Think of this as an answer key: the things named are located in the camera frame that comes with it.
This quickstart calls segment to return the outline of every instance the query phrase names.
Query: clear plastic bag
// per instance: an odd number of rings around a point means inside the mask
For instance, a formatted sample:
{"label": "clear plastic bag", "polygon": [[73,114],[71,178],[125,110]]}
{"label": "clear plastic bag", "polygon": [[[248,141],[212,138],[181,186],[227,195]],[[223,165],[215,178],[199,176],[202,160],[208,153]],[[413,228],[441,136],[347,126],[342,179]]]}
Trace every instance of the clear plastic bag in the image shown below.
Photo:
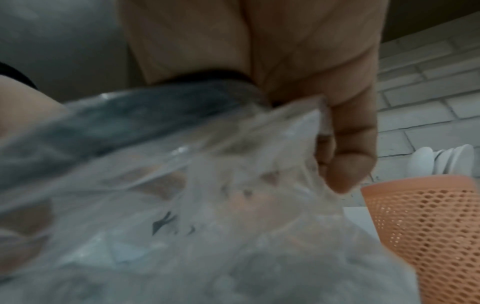
{"label": "clear plastic bag", "polygon": [[79,102],[0,147],[2,303],[419,303],[317,174],[319,102],[250,84]]}

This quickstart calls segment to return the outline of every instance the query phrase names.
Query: transparent plastic wrap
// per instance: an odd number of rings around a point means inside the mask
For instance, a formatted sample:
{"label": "transparent plastic wrap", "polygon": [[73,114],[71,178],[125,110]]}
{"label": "transparent plastic wrap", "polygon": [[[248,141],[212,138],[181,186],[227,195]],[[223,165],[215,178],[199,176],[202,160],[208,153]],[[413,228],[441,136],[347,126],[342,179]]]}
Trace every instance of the transparent plastic wrap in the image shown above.
{"label": "transparent plastic wrap", "polygon": [[103,95],[0,147],[2,303],[419,303],[317,174],[315,101],[248,83]]}

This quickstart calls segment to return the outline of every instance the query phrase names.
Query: mesh pattern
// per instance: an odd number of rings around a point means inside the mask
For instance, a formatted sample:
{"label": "mesh pattern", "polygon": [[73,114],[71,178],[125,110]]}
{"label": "mesh pattern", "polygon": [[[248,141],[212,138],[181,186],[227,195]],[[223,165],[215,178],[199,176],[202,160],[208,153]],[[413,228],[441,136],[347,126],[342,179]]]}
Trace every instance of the mesh pattern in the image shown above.
{"label": "mesh pattern", "polygon": [[475,189],[364,196],[381,242],[416,268],[424,303],[480,304],[480,195]]}

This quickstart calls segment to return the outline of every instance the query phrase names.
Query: gray surface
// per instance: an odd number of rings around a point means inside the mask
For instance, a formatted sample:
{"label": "gray surface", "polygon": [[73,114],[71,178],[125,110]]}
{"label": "gray surface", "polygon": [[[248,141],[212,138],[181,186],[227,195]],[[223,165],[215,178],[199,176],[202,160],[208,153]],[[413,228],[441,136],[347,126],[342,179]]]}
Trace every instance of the gray surface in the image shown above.
{"label": "gray surface", "polygon": [[0,61],[59,101],[129,85],[112,0],[1,0]]}

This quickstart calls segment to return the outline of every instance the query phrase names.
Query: hand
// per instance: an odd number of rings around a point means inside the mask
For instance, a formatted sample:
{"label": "hand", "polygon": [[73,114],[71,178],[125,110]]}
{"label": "hand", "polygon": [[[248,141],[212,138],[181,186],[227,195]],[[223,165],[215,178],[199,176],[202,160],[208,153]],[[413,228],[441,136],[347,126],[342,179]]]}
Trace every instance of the hand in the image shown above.
{"label": "hand", "polygon": [[347,192],[376,162],[374,83],[388,0],[118,0],[149,83],[206,69],[251,76],[272,101],[324,94],[333,138],[316,158]]}

